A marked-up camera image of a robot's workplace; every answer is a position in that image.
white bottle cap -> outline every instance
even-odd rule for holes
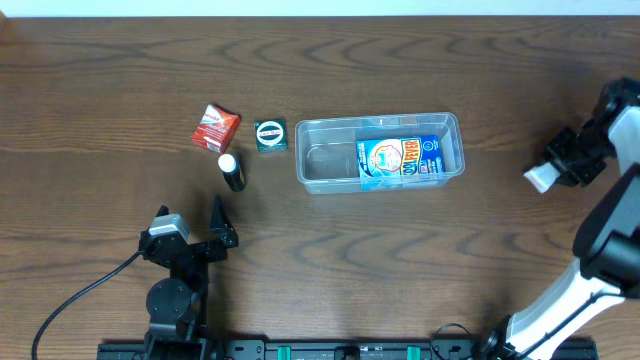
[[[236,159],[233,158],[233,155],[224,154],[221,155],[218,159],[218,166],[220,170],[224,172],[232,172],[236,169]]]

black bottle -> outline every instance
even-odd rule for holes
[[[229,184],[231,190],[235,192],[244,190],[244,172],[233,155],[221,155],[218,159],[218,166],[220,167],[220,170],[222,170],[224,180]]]

wooden tabletop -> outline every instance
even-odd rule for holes
[[[0,40],[0,358],[26,359],[44,319],[137,249],[169,206],[205,239],[216,194],[240,236],[212,266],[210,323],[278,338],[472,332],[529,305],[572,257],[577,227],[618,177],[540,195],[522,171],[601,86],[640,77],[636,18],[24,19]],[[248,186],[190,136],[205,107],[242,115],[231,145]],[[466,171],[426,191],[310,195],[298,121],[450,111]],[[259,154],[253,122],[287,121],[289,151]],[[42,359],[91,359],[142,339],[139,259],[67,308]],[[640,353],[640,306],[580,335],[604,359]]]

green tape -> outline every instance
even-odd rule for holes
[[[420,360],[420,348],[417,346],[407,346],[407,360]]]
[[[278,348],[278,360],[291,360],[291,348],[280,346]]]

red box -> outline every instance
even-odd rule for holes
[[[213,105],[207,106],[200,120],[200,125],[191,135],[191,141],[196,146],[224,153],[240,125],[240,117],[229,114]]]

